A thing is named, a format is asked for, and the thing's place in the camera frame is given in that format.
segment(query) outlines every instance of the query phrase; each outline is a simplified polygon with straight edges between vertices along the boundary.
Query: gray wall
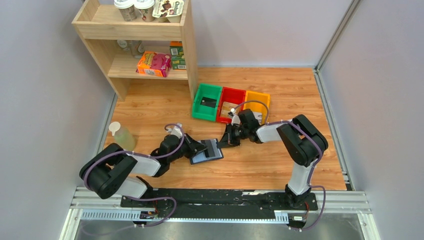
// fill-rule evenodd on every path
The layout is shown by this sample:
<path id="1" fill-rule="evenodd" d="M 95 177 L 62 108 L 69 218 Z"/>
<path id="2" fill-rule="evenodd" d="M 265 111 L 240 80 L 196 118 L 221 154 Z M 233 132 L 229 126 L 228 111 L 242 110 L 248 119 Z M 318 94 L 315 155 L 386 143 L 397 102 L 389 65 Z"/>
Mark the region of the gray wall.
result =
<path id="1" fill-rule="evenodd" d="M 314 66 L 351 0 L 191 2 L 200 65 Z"/>
<path id="2" fill-rule="evenodd" d="M 113 92 L 71 25 L 81 5 L 1 5 L 0 239 L 58 239 L 99 142 Z"/>
<path id="3" fill-rule="evenodd" d="M 322 70 L 350 176 L 384 240 L 424 234 L 423 10 L 363 0 Z"/>

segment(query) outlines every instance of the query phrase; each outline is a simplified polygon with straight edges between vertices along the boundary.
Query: gray floor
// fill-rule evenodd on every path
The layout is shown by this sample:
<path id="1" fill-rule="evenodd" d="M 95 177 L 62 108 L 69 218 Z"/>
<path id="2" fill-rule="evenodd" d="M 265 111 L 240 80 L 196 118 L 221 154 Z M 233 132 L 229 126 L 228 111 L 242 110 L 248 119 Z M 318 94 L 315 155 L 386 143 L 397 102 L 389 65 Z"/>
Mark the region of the gray floor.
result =
<path id="1" fill-rule="evenodd" d="M 316 215 L 310 214 L 309 224 Z M 91 234 L 104 234 L 132 225 L 126 221 L 81 221 Z M 280 224 L 165 222 L 155 227 L 130 228 L 107 236 L 78 231 L 76 240 L 363 240 L 356 214 L 325 214 L 315 228 L 295 232 Z"/>

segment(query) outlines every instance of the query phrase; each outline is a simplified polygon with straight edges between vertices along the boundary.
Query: perforated metal strip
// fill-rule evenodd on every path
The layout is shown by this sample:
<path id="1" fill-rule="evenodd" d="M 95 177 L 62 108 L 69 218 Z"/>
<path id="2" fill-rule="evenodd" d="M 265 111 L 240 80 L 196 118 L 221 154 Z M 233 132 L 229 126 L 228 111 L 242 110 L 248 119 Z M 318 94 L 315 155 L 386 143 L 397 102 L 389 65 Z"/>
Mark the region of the perforated metal strip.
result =
<path id="1" fill-rule="evenodd" d="M 110 221 L 140 221 L 140 210 L 109 210 L 109 209 L 84 209 L 81 220 L 110 220 Z M 159 221 L 162 218 L 143 219 L 143 221 Z M 168 222 L 191 222 L 191 223 L 267 223 L 288 224 L 287 213 L 276 212 L 274 219 L 223 219 L 223 218 L 170 218 Z"/>

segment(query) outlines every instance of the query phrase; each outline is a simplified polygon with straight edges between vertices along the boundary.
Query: wooden table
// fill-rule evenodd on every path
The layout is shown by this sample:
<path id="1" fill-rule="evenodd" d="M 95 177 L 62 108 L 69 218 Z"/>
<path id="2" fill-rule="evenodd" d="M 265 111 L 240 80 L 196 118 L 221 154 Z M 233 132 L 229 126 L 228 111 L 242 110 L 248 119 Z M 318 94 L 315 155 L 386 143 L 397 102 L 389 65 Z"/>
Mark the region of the wooden table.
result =
<path id="1" fill-rule="evenodd" d="M 321 98 L 310 68 L 199 68 L 199 82 L 251 90 L 271 95 L 269 122 L 304 114 L 329 143 L 312 177 L 313 185 L 346 190 L 339 160 L 327 124 Z M 167 134 L 164 125 L 182 123 L 195 140 L 221 139 L 225 124 L 191 117 L 192 99 L 187 81 L 134 79 L 125 101 L 118 101 L 112 121 L 126 126 L 137 138 L 136 152 L 149 154 Z M 106 146 L 113 142 L 110 132 Z M 186 158 L 174 161 L 159 178 L 142 176 L 154 188 L 280 190 L 293 167 L 283 142 L 224 148 L 220 160 L 190 165 Z"/>

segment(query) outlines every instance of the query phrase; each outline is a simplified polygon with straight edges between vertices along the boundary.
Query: shelf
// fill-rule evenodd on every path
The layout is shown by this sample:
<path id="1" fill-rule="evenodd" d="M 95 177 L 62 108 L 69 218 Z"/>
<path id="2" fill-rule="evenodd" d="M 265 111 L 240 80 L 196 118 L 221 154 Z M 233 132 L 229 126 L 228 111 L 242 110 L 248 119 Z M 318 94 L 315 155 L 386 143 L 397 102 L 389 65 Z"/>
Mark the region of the shelf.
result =
<path id="1" fill-rule="evenodd" d="M 138 17 L 127 22 L 114 5 L 100 4 L 84 7 L 73 24 L 85 39 L 182 41 L 185 19 L 183 15 L 180 23 L 158 22 L 157 19 L 144 22 Z"/>
<path id="2" fill-rule="evenodd" d="M 159 53 L 170 53 L 170 48 L 167 46 L 147 46 L 147 51 L 154 51 Z M 169 71 L 168 77 L 151 76 L 146 74 L 140 74 L 136 72 L 137 63 L 140 59 L 137 59 L 131 55 L 130 52 L 124 52 L 118 50 L 115 58 L 113 59 L 110 70 L 107 74 L 109 78 L 128 78 L 128 79 L 169 79 L 169 80 L 188 80 L 186 70 L 174 70 Z"/>

